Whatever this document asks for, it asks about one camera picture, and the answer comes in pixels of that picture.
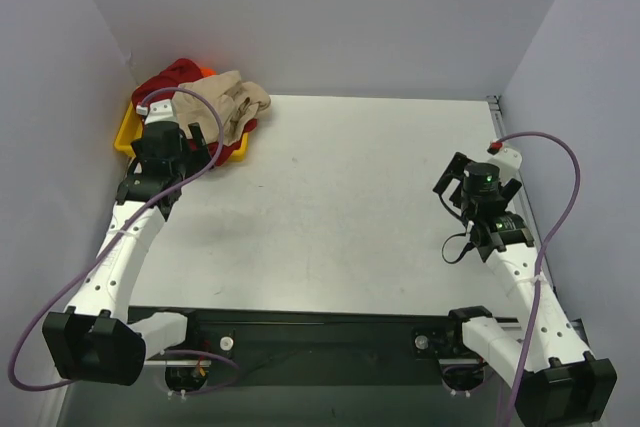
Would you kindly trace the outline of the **beige t shirt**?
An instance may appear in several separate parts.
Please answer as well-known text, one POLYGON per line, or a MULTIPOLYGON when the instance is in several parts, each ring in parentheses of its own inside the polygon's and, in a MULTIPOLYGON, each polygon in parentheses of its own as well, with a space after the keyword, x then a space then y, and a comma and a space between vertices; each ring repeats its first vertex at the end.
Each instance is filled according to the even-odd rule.
MULTIPOLYGON (((245 126, 271 105, 267 92, 254 82, 243 81, 238 71, 186 82, 179 87, 196 92, 214 107, 224 127, 225 146, 240 140, 245 126)), ((189 94, 176 92, 172 97, 172 104, 180 127, 188 135, 188 126, 198 123, 208 144, 218 141, 218 124, 209 108, 200 100, 189 94)))

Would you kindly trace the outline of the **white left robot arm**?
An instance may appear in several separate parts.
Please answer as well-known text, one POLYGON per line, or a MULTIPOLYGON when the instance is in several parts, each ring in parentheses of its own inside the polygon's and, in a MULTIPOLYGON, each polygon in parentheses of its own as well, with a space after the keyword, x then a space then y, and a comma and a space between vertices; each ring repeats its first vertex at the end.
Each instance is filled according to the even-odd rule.
POLYGON ((195 171, 186 136, 174 120, 146 126, 134 151, 96 266, 65 310, 48 313, 42 326, 54 365, 69 381, 129 386, 146 360, 167 349, 188 359, 202 346, 201 332, 183 314, 160 312, 128 321, 145 257, 195 171))

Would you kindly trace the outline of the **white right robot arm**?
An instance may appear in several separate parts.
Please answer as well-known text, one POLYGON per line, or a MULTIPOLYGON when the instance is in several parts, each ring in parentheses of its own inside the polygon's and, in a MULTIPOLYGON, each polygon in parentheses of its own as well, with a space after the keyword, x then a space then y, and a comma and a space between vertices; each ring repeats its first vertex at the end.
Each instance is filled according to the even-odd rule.
POLYGON ((433 188, 442 196, 458 184, 446 209, 463 225, 467 251, 478 253, 504 291, 524 337, 516 340, 486 309, 451 311, 443 330, 448 351, 477 354, 510 387, 503 423, 517 415, 525 426, 575 426, 601 419, 617 381, 608 359, 598 359, 577 333, 539 264, 525 220, 509 204, 521 184, 521 157, 501 148, 490 162, 456 153, 433 188))

